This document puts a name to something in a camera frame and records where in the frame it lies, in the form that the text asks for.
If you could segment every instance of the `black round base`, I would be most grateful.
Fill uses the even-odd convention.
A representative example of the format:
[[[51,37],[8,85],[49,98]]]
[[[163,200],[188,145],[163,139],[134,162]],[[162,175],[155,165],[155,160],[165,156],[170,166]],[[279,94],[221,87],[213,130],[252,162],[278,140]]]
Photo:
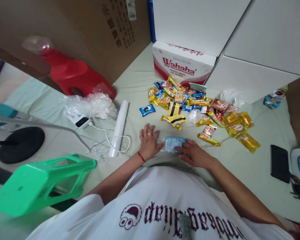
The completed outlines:
[[[27,160],[40,149],[44,138],[45,134],[39,127],[26,127],[15,131],[5,141],[19,144],[0,146],[0,161],[14,164]]]

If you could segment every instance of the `person's right hand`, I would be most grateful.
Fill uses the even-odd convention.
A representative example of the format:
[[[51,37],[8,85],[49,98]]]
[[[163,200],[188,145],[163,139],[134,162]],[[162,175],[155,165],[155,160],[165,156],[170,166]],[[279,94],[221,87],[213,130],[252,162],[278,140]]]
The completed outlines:
[[[183,144],[183,147],[175,147],[175,150],[185,153],[186,155],[179,155],[179,158],[193,167],[201,167],[210,170],[218,162],[218,160],[212,157],[209,153],[203,150],[195,141],[187,140]]]

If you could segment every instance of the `green plastic stool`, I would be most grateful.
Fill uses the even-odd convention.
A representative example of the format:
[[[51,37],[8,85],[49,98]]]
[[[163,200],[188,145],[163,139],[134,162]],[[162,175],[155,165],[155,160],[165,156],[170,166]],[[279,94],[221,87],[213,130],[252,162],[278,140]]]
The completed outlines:
[[[64,160],[67,165],[56,166]],[[96,166],[96,160],[76,153],[22,165],[0,189],[0,211],[19,217],[70,198],[77,198],[83,192],[87,173]],[[49,195],[58,183],[74,178],[74,185],[67,193],[56,197]]]

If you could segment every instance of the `white paper roll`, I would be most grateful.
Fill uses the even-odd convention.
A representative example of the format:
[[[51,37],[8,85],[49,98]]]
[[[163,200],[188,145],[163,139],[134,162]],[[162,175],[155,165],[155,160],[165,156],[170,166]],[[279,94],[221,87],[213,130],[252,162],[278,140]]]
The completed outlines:
[[[114,129],[113,138],[111,141],[111,144],[116,149],[120,149],[120,146],[121,146],[122,137],[117,137],[117,136],[122,136],[122,134],[123,134],[124,124],[126,122],[126,117],[127,117],[128,106],[129,106],[129,102],[126,100],[123,100],[121,103],[121,106],[120,106],[116,127]],[[111,146],[110,152],[109,152],[109,157],[117,157],[118,155],[119,155],[119,152]]]

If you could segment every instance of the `black phone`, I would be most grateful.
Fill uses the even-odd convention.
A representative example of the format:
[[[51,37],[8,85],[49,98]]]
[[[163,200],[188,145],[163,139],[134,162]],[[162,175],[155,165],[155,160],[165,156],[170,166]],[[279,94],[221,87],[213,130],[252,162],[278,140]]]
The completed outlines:
[[[290,183],[288,151],[271,145],[271,176]]]

